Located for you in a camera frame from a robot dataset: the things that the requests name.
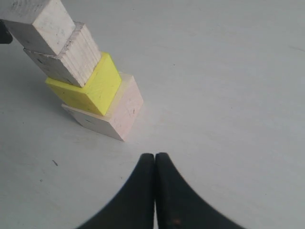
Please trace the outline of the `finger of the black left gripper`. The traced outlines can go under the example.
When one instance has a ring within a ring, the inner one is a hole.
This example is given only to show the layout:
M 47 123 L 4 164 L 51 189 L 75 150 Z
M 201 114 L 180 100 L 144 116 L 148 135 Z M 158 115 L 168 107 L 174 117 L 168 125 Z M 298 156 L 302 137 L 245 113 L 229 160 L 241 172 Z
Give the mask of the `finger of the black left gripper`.
M 5 24 L 0 21 L 0 44 L 10 44 L 12 42 L 12 35 L 5 26 Z

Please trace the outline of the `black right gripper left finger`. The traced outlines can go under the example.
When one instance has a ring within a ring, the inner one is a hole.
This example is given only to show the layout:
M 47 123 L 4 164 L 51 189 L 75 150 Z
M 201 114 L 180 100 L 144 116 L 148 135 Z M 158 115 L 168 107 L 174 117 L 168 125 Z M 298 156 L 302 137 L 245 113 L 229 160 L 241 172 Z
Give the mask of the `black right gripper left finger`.
M 154 155 L 140 156 L 133 172 L 113 199 L 81 229 L 152 229 L 154 224 Z

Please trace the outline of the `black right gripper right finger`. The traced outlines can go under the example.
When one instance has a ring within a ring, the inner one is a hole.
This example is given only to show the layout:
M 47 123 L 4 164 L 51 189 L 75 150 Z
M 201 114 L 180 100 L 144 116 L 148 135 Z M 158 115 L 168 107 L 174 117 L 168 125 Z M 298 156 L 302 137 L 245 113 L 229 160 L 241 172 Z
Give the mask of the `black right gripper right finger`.
M 205 202 L 184 180 L 167 153 L 156 154 L 155 169 L 158 228 L 242 228 Z

